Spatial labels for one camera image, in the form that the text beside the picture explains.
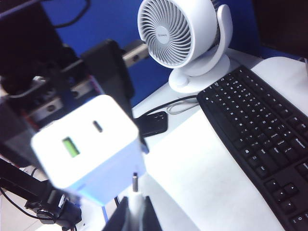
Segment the blue wall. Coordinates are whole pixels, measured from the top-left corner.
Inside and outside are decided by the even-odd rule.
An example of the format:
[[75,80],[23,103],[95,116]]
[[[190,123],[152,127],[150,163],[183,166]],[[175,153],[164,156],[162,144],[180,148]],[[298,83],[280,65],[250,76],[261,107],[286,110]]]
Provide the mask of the blue wall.
[[[92,0],[90,10],[76,24],[58,29],[63,42],[80,55],[104,39],[110,38],[124,47],[139,39],[137,12],[142,0]],[[288,56],[282,52],[261,47],[251,0],[221,0],[231,9],[234,35],[231,48],[262,58]],[[52,0],[43,3],[54,24],[67,22],[82,9],[84,0]],[[129,69],[136,95],[136,105],[167,82],[170,69],[157,64],[152,58]]]

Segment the fan base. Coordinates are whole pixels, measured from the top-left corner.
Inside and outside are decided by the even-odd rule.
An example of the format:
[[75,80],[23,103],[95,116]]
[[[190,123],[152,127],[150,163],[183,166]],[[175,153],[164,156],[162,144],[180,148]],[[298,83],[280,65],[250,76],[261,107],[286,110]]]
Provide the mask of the fan base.
[[229,67],[230,59],[227,55],[223,55],[212,70],[201,76],[192,77],[186,75],[177,68],[174,69],[169,76],[169,85],[174,91],[185,94],[185,96],[187,96],[187,94],[199,93],[225,76],[229,71]]

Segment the cable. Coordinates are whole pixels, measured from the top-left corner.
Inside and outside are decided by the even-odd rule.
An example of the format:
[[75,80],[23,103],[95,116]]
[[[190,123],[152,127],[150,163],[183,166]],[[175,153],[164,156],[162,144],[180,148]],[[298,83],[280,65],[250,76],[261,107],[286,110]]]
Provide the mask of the cable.
[[33,169],[32,173],[31,173],[31,176],[33,177],[34,176],[34,173],[35,171],[37,170],[38,168],[36,167],[35,169]]
[[197,98],[197,95],[191,95],[191,96],[186,96],[186,97],[183,97],[183,98],[179,98],[179,99],[177,99],[177,100],[174,100],[174,101],[171,101],[171,102],[162,104],[162,105],[160,105],[160,106],[158,106],[158,107],[156,107],[156,108],[153,108],[153,109],[151,109],[150,111],[147,111],[146,113],[143,113],[140,117],[146,116],[146,115],[148,115],[149,113],[152,113],[152,112],[157,111],[157,110],[159,110],[159,109],[165,108],[165,107],[169,106],[170,104],[174,104],[174,103],[177,103],[177,102],[179,102],[179,101],[188,100],[188,99],[194,99],[194,98]]
[[8,195],[4,192],[4,190],[0,187],[0,192],[2,193],[2,195],[13,205],[15,206],[19,211],[21,211],[23,214],[27,215],[28,217],[31,217],[31,218],[34,218],[34,219],[38,219],[38,220],[52,220],[52,221],[55,221],[55,220],[65,220],[65,219],[52,219],[52,218],[39,218],[39,217],[36,217],[36,216],[33,216],[29,213],[27,213],[26,211],[24,211],[21,207],[19,207],[17,204],[15,204],[14,201],[12,201]]
[[88,11],[88,9],[91,6],[91,0],[85,0],[85,2],[86,2],[86,5],[79,12],[79,14],[77,14],[77,16],[73,20],[71,20],[67,23],[61,23],[61,24],[54,25],[53,27],[54,28],[63,28],[63,27],[71,26],[72,24],[76,23],[80,18],[82,18],[82,16]]
[[[178,106],[178,105],[182,105],[182,104],[192,104],[192,106],[189,106],[189,107],[187,107],[187,108],[185,108],[185,109],[182,109],[182,110],[179,110],[179,111],[175,111],[175,112],[172,111],[172,108],[174,108],[175,106]],[[167,109],[166,109],[166,111],[167,111],[170,115],[175,116],[175,115],[181,114],[181,113],[183,113],[183,112],[186,112],[186,111],[188,111],[188,110],[190,110],[190,109],[192,109],[192,108],[194,108],[194,107],[196,107],[196,106],[198,106],[198,105],[199,105],[199,103],[179,102],[179,103],[174,103],[174,104],[168,106]]]

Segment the green port insert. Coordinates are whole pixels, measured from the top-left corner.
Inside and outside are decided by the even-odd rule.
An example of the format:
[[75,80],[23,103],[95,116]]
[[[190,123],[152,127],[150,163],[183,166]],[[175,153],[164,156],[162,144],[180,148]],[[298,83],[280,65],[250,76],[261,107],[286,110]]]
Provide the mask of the green port insert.
[[72,157],[76,157],[80,154],[80,152],[78,151],[77,147],[74,145],[71,138],[67,137],[64,140],[62,140],[62,142]]

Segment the black keyboard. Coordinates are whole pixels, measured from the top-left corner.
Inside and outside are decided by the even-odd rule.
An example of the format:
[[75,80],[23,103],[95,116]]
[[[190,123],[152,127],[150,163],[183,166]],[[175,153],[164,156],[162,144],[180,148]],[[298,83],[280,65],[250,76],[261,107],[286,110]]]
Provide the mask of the black keyboard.
[[243,66],[197,99],[284,229],[308,231],[308,118]]

